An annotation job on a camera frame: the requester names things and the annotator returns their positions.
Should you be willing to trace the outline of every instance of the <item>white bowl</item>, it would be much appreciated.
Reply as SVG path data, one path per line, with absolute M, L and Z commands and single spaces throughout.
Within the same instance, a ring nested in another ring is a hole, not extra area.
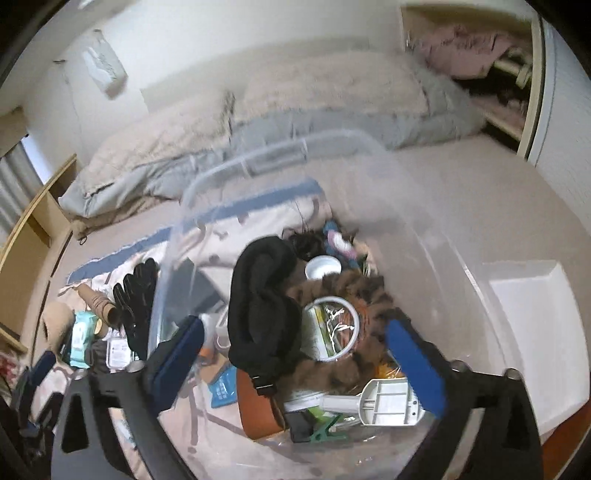
M 338 259 L 330 255 L 314 257 L 306 265 L 306 278 L 308 280 L 320 280 L 325 275 L 340 273 L 342 267 Z

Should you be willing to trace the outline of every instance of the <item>pink clothing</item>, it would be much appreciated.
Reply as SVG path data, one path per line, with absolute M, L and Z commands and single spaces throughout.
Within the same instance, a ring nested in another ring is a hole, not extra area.
M 514 43 L 507 33 L 470 33 L 463 25 L 448 25 L 424 35 L 418 49 L 433 70 L 467 80 L 486 77 Z

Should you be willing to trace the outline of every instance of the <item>black glove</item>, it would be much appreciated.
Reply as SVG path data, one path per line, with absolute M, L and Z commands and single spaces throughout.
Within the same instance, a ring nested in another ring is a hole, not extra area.
M 158 265 L 149 258 L 135 266 L 133 274 L 127 274 L 123 286 L 113 288 L 113 296 L 119 318 L 125 327 L 127 344 L 141 360 L 148 359 L 148 335 L 154 292 L 158 281 Z

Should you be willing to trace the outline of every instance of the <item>white plastic tool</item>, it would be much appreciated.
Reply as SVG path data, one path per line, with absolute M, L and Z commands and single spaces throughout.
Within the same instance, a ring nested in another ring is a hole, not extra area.
M 374 379 L 360 396 L 325 395 L 319 407 L 335 413 L 356 413 L 363 425 L 411 427 L 425 410 L 406 378 Z

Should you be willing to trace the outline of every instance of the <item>gray blanket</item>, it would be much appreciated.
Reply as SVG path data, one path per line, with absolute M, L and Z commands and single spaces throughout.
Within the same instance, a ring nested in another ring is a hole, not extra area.
M 85 198 L 82 186 L 75 180 L 59 198 L 59 204 L 71 214 L 92 218 L 144 196 L 179 199 L 199 173 L 213 166 L 266 145 L 323 131 L 361 130 L 386 149 L 396 150 L 455 140 L 482 129 L 484 119 L 471 104 L 467 93 L 447 77 L 436 75 L 418 64 L 414 68 L 427 98 L 427 115 L 367 115 L 346 110 L 276 112 L 233 124 L 228 147 L 139 166 L 89 198 Z M 356 153 L 354 144 L 315 142 L 306 155 L 318 158 Z M 277 155 L 268 159 L 270 162 L 281 160 Z

